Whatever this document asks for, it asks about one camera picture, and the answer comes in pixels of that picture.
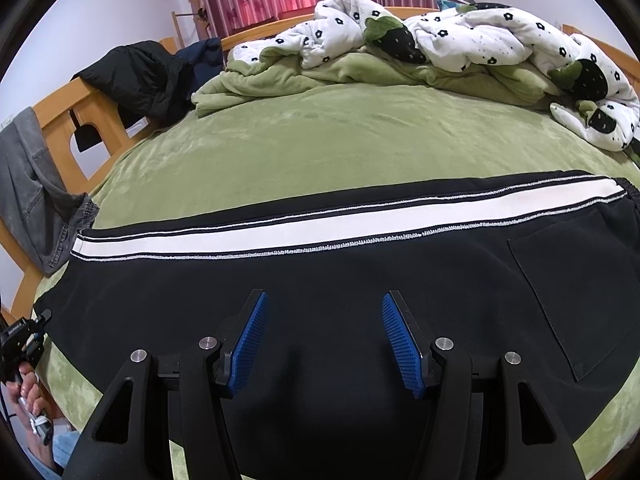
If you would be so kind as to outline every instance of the bed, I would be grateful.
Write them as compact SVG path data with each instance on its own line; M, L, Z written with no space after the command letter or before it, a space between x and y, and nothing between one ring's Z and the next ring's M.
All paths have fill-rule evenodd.
M404 19L433 9L389 10ZM311 14L240 32L225 38L223 49L272 36L309 19ZM163 44L175 51L172 40L163 40ZM612 59L615 56L637 89L640 64L602 42L599 45ZM376 103L373 110L371 102ZM321 116L318 107L322 107ZM74 125L68 111L72 109L81 124L96 126L110 154L89 179L69 148ZM150 124L131 138L118 118L116 105L79 79L48 96L34 110L67 189L91 192L100 206L96 228L434 178L585 170L624 177L640 187L640 171L625 153L604 152L589 145L549 114L427 86L325 86L254 100L204 118L192 112L160 135L154 134L156 128ZM398 110L401 120L394 115ZM427 130L425 124L432 128ZM428 135L435 129L437 137ZM242 171L238 171L240 158ZM2 222L0 242L24 272L11 311L2 313L8 320L30 316L34 298L54 287L65 269L43 280ZM39 371L62 413L82 428L100 392L50 340ZM587 478L615 457L638 428L640 362L574 444ZM172 462L175 477L187 478L184 453L175 444Z

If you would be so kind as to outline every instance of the blue gripper pad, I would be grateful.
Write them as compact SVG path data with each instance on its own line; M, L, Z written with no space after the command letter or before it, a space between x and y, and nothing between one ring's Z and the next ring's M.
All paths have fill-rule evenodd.
M238 393L249 379L264 329L267 327L268 314L269 297L263 292L231 353L231 377L227 387L232 395Z
M416 399L421 399L426 390L420 370L422 355L391 294L385 294L382 299L382 322L400 368L404 386L414 393Z

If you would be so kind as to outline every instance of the black gripper frame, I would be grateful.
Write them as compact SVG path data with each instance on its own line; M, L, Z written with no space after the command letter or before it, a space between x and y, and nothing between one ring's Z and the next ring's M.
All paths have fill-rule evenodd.
M212 348L203 340L179 356L136 351L127 358L82 431L63 480L172 480L169 391L180 392L189 478L241 480L220 401L229 393L216 379L225 365L222 349L235 347L261 293L255 289L238 316L223 323Z
M400 293L390 292L423 361L425 399L436 410L425 428L412 480L462 480L472 393L484 394L482 443L476 480L584 480L580 461L562 422L527 370L524 358L470 356L455 341L449 350L412 316Z

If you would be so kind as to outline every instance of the pants pocket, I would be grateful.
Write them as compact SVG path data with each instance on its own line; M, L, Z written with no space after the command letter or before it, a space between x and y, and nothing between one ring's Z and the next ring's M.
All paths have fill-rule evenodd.
M580 381L640 320L640 283L629 248L598 210L509 245Z

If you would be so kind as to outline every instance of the white stripe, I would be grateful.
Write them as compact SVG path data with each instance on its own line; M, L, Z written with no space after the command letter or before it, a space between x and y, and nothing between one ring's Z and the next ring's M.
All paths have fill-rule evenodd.
M255 252L352 238L381 237L447 224L510 219L568 207L594 198L606 198L620 192L623 189L613 180L587 180L527 189L476 202L416 205L231 231L168 237L148 236L114 242L76 240L74 252L88 257L108 258L136 253L170 255Z
M354 211L357 209L368 209L368 208L373 208L373 207L388 207L388 206L394 206L394 205L403 205L403 204L411 204L411 203L415 203L415 202L426 202L427 200L441 200L443 202L446 201L450 201L450 200L460 200L461 198L478 198L481 196L492 196L492 195L497 195L500 193L504 193L505 191L510 191L510 190L514 190L514 189L522 189L525 187L532 187L532 186L538 186L539 184L550 184L552 182L566 182L568 180L576 180L578 178L594 178L594 179L602 179L602 177L597 176L597 175L573 175L573 176L561 176L561 177L557 177L557 178L548 178L545 180L537 180L535 182L526 182L524 184L514 184L512 186L506 186L506 187L501 187L500 189L492 189L491 191L481 191L481 192L476 192L476 193L466 193L466 194L458 194L458 195L447 195L447 196L423 196L420 198L411 198L411 199L407 199L407 200L396 200L394 202L385 202L385 203L379 203L379 204L367 204L367 205L353 205L353 206L348 206L348 207L339 207L339 208L335 208L335 209L327 209L324 211L316 211L313 213L300 213L297 215L286 215L286 216L278 216L276 218L271 218L271 219L267 219L267 220L254 220L251 222L240 222L240 223L236 223L236 224L228 224L228 225L223 225L223 226L219 226L219 227L190 227L187 229L178 229L178 230L173 230L173 231L149 231L146 233L143 233L143 235L145 236L151 236L151 235L173 235L173 234L182 234L182 233L191 233L191 232L204 232L204 231L222 231L222 230L226 230L226 229L231 229L231 228L236 228L236 227L244 227L244 226L250 226L250 225L256 225L256 224L268 224L268 223L273 223L273 222L281 222L283 220L291 220L291 219L295 219L295 218L304 218L304 217L308 217L308 216L316 216L316 215L321 215L321 214L331 214L331 213L340 213L340 212L346 212L346 211ZM95 242L101 242L101 241L110 241L110 240L127 240L130 238L135 238L135 237L139 237L141 234L133 234L133 235L122 235L122 236L113 236L113 237L99 237L99 238L95 238L95 237L91 237L91 236L85 236L83 234L79 235L79 238L81 238L82 240L90 240L90 241L95 241Z
M442 226L435 229L423 231L421 233L406 233L401 235L389 235L385 237L367 238L366 240L352 240L349 242L342 242L338 244L331 244L331 245L325 245L325 246L304 247L299 249L281 249L276 251L263 251L260 253L201 254L197 256L193 256L190 254L176 254L176 255L169 255L169 256L163 256L162 254L134 254L131 256L115 256L113 258L102 258L97 261L98 262L122 262L125 260L238 260L241 258L259 258L262 256L283 256L284 254L319 253L321 251L335 251L337 249L345 249L348 247L357 247L357 246L363 246L363 245L369 245L369 244L397 242L400 240L412 240L415 238L422 238L425 236L430 236L438 233L445 233L448 231L463 231L467 229L475 229L478 227L504 227L508 225L521 224L523 222L527 222L535 218L540 218L542 216L571 213L573 211L578 211L580 209L584 209L598 203L608 204L609 202L613 202L614 200L619 200L623 196L624 195L614 196L612 198L595 198L593 200L590 200L589 202L585 202L578 206L568 207L561 210L541 211L530 216L525 216L525 217L517 218L513 220L498 220L494 222L476 222L473 224L447 225L447 226ZM91 258L85 258L84 256L81 256L79 254L74 254L74 256L86 262L95 261L95 260L92 260Z

